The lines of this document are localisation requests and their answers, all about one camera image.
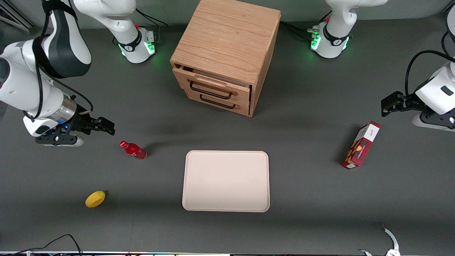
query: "wall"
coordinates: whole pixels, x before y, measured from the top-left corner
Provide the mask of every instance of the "wall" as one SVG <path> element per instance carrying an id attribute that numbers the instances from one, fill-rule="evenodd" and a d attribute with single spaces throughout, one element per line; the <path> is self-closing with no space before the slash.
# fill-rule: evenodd
<path id="1" fill-rule="evenodd" d="M 10 0 L 37 25 L 44 22 L 44 13 L 40 0 Z M 281 10 L 283 21 L 318 20 L 329 10 L 323 0 L 243 0 Z M 199 0 L 137 0 L 137 7 L 142 12 L 169 24 L 186 24 L 190 20 Z M 389 0 L 385 5 L 374 8 L 358 9 L 360 20 L 386 20 L 421 18 L 440 12 L 450 0 Z M 92 18 L 79 12 L 81 28 L 102 28 Z M 131 16 L 133 22 L 140 25 L 150 24 L 137 13 Z"/>

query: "drawer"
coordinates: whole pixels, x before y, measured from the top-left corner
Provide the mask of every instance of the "drawer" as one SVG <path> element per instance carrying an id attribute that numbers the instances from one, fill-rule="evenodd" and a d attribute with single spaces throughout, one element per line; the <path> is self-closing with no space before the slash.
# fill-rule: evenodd
<path id="1" fill-rule="evenodd" d="M 249 116 L 249 107 L 237 105 L 235 103 L 224 101 L 220 98 L 212 97 L 207 94 L 199 93 L 193 90 L 185 90 L 185 93 L 187 94 L 188 98 L 192 100 L 202 102 L 231 112 L 235 112 L 241 115 Z"/>
<path id="2" fill-rule="evenodd" d="M 250 87 L 236 85 L 200 73 L 194 73 L 191 69 L 185 70 L 183 66 L 173 68 L 175 77 L 180 87 L 186 92 L 194 92 L 202 95 L 203 99 L 217 99 L 228 103 L 229 106 L 236 105 L 249 108 Z"/>

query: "red bottle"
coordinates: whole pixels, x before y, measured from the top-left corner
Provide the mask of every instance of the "red bottle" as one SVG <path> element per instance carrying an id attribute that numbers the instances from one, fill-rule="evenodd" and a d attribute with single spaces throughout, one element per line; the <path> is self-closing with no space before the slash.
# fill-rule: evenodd
<path id="1" fill-rule="evenodd" d="M 122 140 L 120 142 L 120 147 L 123 148 L 128 155 L 133 156 L 139 160 L 142 160 L 145 157 L 147 157 L 147 152 L 145 152 L 145 150 L 143 150 L 134 143 L 128 143 Z"/>

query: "green led light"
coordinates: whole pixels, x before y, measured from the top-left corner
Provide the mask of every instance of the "green led light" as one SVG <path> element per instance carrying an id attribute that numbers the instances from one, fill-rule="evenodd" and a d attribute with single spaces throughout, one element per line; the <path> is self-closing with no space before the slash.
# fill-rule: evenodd
<path id="1" fill-rule="evenodd" d="M 346 38 L 346 42 L 344 43 L 343 50 L 346 49 L 346 45 L 348 44 L 348 41 L 349 41 L 349 36 L 348 36 L 348 38 Z"/>
<path id="2" fill-rule="evenodd" d="M 155 44 L 144 42 L 144 45 L 150 55 L 155 53 Z"/>
<path id="3" fill-rule="evenodd" d="M 121 50 L 121 54 L 122 54 L 123 56 L 125 56 L 125 53 L 123 52 L 123 49 L 121 48 L 120 44 L 118 44 L 118 47 L 119 47 L 120 50 Z"/>
<path id="4" fill-rule="evenodd" d="M 319 46 L 319 42 L 321 41 L 321 36 L 317 36 L 316 38 L 313 39 L 313 42 L 311 43 L 311 48 L 313 50 L 316 50 Z"/>

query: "red box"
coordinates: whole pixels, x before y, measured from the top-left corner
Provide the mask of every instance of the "red box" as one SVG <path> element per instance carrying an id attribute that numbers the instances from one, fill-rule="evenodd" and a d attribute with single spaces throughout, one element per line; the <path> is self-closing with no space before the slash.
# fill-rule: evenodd
<path id="1" fill-rule="evenodd" d="M 348 156 L 341 164 L 343 167 L 352 169 L 362 165 L 374 138 L 378 134 L 379 128 L 381 128 L 379 124 L 370 122 L 360 129 L 351 149 L 349 149 Z"/>

